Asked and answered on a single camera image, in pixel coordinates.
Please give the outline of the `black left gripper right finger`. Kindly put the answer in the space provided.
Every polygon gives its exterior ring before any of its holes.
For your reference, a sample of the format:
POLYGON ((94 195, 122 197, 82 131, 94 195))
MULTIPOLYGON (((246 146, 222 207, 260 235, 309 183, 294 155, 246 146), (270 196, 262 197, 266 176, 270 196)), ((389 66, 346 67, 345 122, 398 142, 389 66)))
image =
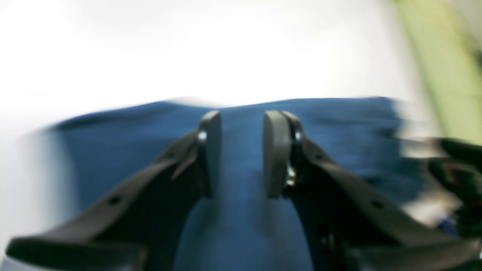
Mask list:
POLYGON ((264 113, 263 165, 266 196, 291 200, 316 271, 481 270, 479 238, 414 220, 333 161, 288 111, 264 113))

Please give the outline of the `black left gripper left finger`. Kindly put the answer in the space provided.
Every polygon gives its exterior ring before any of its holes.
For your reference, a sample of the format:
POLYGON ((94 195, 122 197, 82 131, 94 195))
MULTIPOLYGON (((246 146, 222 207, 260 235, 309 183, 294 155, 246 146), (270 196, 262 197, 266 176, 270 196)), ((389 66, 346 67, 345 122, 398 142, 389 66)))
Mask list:
POLYGON ((13 238, 7 271, 171 271, 183 228, 198 201, 212 197, 221 114, 171 144, 149 167, 46 233, 13 238))

